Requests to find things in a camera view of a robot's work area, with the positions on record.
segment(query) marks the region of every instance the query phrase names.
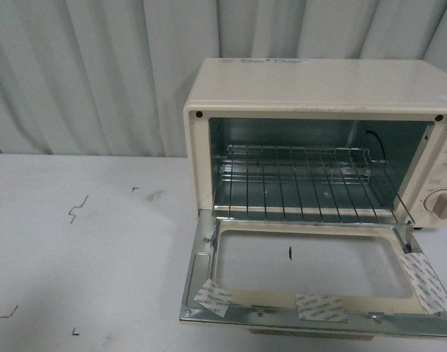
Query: gray curtain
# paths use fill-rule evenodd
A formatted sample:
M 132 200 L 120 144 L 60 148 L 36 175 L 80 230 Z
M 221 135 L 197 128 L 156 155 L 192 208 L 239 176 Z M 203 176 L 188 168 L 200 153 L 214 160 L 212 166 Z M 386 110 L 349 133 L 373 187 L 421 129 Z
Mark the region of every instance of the gray curtain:
M 0 0 L 0 153 L 185 156 L 206 57 L 425 59 L 447 0 Z

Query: white table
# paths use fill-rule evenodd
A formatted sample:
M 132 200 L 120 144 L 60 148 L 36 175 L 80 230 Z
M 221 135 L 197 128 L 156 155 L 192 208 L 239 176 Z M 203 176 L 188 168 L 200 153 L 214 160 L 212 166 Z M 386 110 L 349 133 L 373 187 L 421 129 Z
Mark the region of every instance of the white table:
M 447 351 L 179 323 L 191 199 L 186 159 L 0 155 L 0 351 Z M 418 237 L 447 289 L 447 228 Z

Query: cream toaster oven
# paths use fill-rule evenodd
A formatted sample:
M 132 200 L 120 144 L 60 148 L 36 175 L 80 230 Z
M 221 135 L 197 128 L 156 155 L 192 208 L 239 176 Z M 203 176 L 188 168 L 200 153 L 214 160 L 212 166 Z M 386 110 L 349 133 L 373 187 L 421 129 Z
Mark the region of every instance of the cream toaster oven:
M 447 293 L 414 238 L 447 224 L 446 73 L 207 59 L 183 115 L 198 225 L 181 321 L 447 337 Z

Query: metal rack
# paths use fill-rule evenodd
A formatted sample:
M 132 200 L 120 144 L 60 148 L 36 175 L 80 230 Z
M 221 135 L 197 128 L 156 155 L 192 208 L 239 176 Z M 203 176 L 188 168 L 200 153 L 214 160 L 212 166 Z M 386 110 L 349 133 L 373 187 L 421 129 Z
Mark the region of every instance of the metal rack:
M 218 219 L 413 223 L 368 150 L 229 145 L 217 162 Z

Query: oven door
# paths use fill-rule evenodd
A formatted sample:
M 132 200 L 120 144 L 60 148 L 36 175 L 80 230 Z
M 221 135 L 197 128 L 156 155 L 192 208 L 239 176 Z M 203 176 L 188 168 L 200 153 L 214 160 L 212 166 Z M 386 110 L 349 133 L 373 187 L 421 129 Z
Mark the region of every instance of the oven door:
M 301 336 L 447 337 L 447 294 L 411 229 L 221 220 L 202 210 L 180 320 Z

